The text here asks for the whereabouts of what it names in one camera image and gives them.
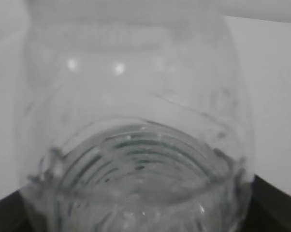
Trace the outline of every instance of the background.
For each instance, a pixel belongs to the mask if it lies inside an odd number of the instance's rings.
[[[221,8],[251,95],[256,173],[291,195],[291,0],[221,0]],[[18,189],[13,104],[27,25],[22,1],[0,0],[0,199]]]

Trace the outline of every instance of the bottle mouth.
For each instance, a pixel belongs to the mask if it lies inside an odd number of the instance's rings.
[[[231,217],[237,211],[232,160],[161,124],[110,128],[53,162],[22,192],[57,231],[85,221],[106,231],[160,231],[196,220],[208,227],[208,217],[222,207],[230,207]]]
[[[68,198],[93,198],[108,188],[157,178],[195,194],[220,185],[233,174],[232,159],[180,131],[156,123],[132,124],[98,133],[83,141],[43,174],[30,177],[42,191]],[[105,194],[106,201],[112,195]]]

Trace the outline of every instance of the bottle neck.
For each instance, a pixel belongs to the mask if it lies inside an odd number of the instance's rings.
[[[194,22],[213,9],[213,0],[26,0],[41,24],[110,23],[166,25]]]

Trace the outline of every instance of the dark surface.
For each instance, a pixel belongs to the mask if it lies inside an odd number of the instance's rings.
[[[33,232],[18,192],[0,201],[0,232]],[[241,232],[291,232],[291,197],[256,177]]]

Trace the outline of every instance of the clear plastic bottle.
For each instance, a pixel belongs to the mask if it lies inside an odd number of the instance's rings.
[[[27,0],[16,104],[38,232],[233,232],[252,125],[212,0]]]

